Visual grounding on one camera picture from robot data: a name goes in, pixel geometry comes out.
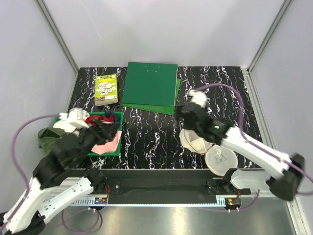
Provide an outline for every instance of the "green basket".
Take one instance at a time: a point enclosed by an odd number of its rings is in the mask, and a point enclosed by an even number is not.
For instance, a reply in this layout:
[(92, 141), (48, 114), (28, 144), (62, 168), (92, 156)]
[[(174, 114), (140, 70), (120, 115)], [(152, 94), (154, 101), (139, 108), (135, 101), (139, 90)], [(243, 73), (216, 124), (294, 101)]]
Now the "green basket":
[[(91, 112), (89, 113), (90, 115), (104, 115), (104, 112)], [(124, 114), (122, 112), (115, 112), (116, 115), (118, 115), (120, 117), (120, 127), (119, 127), (119, 130), (121, 131), (123, 129), (123, 117), (124, 117)], [(59, 120), (58, 117), (55, 118), (54, 120), (54, 123), (56, 123), (57, 121)], [(112, 153), (104, 153), (102, 154), (101, 156), (104, 156), (104, 157), (114, 157), (114, 156), (118, 156), (121, 152), (121, 140), (122, 138), (119, 140), (119, 144), (118, 144), (118, 147), (117, 147), (117, 150), (115, 152), (112, 152)], [(99, 154), (96, 154), (96, 153), (92, 153), (90, 152), (88, 154), (89, 157), (99, 157), (100, 155)]]

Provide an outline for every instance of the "green folder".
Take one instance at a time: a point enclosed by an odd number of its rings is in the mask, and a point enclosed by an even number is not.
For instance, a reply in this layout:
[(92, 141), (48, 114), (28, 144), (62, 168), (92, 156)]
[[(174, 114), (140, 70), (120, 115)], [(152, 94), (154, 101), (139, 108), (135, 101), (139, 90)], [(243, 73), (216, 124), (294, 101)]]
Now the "green folder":
[[(175, 100), (177, 100), (177, 97), (178, 97), (180, 83), (181, 83), (181, 80), (177, 79)], [(142, 110), (157, 112), (161, 114), (173, 115), (175, 112), (175, 106), (145, 105), (145, 104), (130, 104), (130, 103), (123, 103), (122, 105), (125, 107), (133, 108), (133, 109), (142, 109)]]
[(129, 62), (123, 103), (175, 106), (177, 65)]

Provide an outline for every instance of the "metal floor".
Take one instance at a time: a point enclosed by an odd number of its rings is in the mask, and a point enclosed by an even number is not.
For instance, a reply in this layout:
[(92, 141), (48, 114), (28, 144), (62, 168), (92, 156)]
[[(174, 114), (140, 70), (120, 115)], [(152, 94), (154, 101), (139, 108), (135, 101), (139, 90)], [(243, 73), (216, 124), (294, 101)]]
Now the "metal floor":
[[(243, 198), (243, 206), (252, 199)], [(65, 219), (81, 210), (69, 207)], [(277, 198), (260, 198), (248, 211), (240, 213), (209, 212), (203, 208), (126, 208), (107, 207), (101, 210), (103, 224), (93, 235), (295, 235), (286, 202)], [(85, 211), (67, 225), (75, 230), (90, 228), (96, 215)], [(42, 235), (71, 235), (57, 215)]]

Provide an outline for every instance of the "robotic arm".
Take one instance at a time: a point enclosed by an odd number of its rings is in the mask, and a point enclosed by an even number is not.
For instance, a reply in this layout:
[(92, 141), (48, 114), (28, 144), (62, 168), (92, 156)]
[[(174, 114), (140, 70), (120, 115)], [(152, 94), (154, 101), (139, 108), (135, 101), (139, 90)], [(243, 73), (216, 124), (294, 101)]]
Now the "robotic arm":
[[(183, 119), (184, 129), (193, 130), (207, 142), (233, 150), (264, 169), (229, 169), (221, 182), (211, 187), (214, 193), (224, 193), (231, 188), (251, 188), (270, 190), (277, 197), (292, 201), (297, 194), (303, 175), (289, 167), (285, 161), (304, 169), (305, 159), (299, 154), (289, 156), (276, 151), (246, 135), (247, 140), (253, 142), (254, 145), (248, 143), (241, 136), (238, 127), (229, 124), (226, 120), (212, 119), (207, 115), (205, 110), (207, 96), (203, 92), (191, 90), (189, 95), (192, 97), (190, 103), (185, 107), (178, 107), (176, 113), (177, 121)], [(256, 146), (275, 154), (279, 160)]]
[(95, 144), (105, 144), (113, 138), (105, 130), (105, 125), (93, 120), (94, 126), (80, 129), (79, 136), (63, 135), (53, 146), (49, 155), (42, 158), (29, 182), (26, 191), (15, 206), (7, 213), (0, 214), (0, 226), (5, 224), (6, 235), (37, 235), (59, 212), (81, 196), (92, 192), (100, 193), (105, 189), (106, 177), (96, 168), (88, 169), (75, 185), (51, 200), (46, 200), (63, 180), (70, 169), (77, 168)]

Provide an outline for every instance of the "black marble table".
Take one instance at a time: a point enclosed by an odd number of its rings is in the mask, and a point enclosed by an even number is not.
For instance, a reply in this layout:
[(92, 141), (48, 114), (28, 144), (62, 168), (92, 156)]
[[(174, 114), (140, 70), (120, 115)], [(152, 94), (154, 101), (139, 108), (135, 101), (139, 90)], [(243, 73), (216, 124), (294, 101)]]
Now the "black marble table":
[[(184, 149), (179, 141), (181, 125), (174, 117), (121, 105), (127, 68), (80, 68), (69, 109), (81, 107), (89, 112), (106, 109), (122, 111), (124, 125), (121, 154), (116, 157), (89, 157), (81, 168), (177, 169), (207, 168), (204, 156)], [(99, 75), (118, 74), (119, 102), (107, 106), (94, 105), (94, 79)], [(248, 96), (240, 67), (179, 67), (181, 79), (177, 105), (188, 102), (187, 92), (210, 83), (225, 83), (237, 89), (245, 102), (245, 132), (261, 141), (260, 131)], [(220, 87), (210, 88), (207, 112), (237, 123), (239, 103), (234, 94)], [(255, 163), (238, 156), (238, 168), (259, 168)]]

